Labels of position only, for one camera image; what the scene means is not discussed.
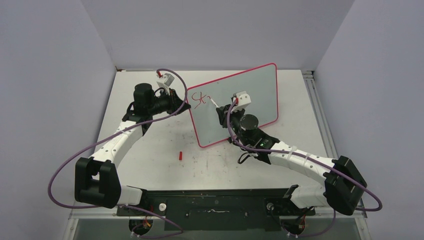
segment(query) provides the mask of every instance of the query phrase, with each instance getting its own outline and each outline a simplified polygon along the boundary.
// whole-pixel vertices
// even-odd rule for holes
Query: wall
[[[312,70],[354,0],[81,0],[123,69]]]
[[[423,8],[356,0],[315,73],[339,155],[382,199],[383,210],[368,213],[376,240],[424,239]]]
[[[0,2],[0,239],[62,239],[47,185],[98,136],[114,66],[79,0]],[[53,194],[73,203],[73,167]]]

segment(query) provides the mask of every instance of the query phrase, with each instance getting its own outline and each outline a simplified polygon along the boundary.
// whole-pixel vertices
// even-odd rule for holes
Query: white table
[[[238,71],[178,71],[187,87],[236,72]],[[301,150],[326,156],[301,71],[278,70],[277,78],[279,119],[263,130]],[[134,86],[150,83],[155,89],[156,79],[154,71],[116,74],[99,140],[117,129],[129,103],[134,100]],[[181,98],[184,97],[183,86],[177,79],[171,87]],[[182,161],[179,161],[180,151],[183,152]],[[228,142],[200,148],[187,111],[154,122],[146,135],[133,145],[122,160],[118,175],[121,184],[147,190],[261,189],[318,184],[297,172],[268,165],[254,158],[249,158],[240,165],[237,159],[241,153],[239,148]]]

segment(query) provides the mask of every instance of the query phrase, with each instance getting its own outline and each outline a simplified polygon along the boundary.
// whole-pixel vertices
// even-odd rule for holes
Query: white marker
[[[215,105],[215,107],[220,108],[218,104],[212,99],[212,97],[209,97],[210,101]]]

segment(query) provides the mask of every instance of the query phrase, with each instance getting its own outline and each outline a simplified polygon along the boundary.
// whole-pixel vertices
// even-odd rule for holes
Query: white wall
[[[424,239],[423,9],[422,0],[356,0],[315,73],[338,153],[383,202],[368,213],[376,240]]]
[[[354,0],[81,0],[118,68],[314,70]]]
[[[114,66],[79,0],[0,2],[0,239],[62,239],[49,179],[92,143]],[[73,203],[73,167],[53,194]]]

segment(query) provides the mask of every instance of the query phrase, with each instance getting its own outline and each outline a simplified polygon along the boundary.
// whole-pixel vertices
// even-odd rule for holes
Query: red drawing
[[[196,109],[200,104],[205,104],[206,102],[203,101],[203,98],[208,97],[211,98],[210,96],[207,95],[202,95],[202,92],[200,92],[200,98],[199,99],[195,99],[195,95],[197,94],[197,92],[193,93],[193,95],[191,95],[191,99],[193,99],[194,101],[199,101],[199,103],[194,107],[194,109]]]

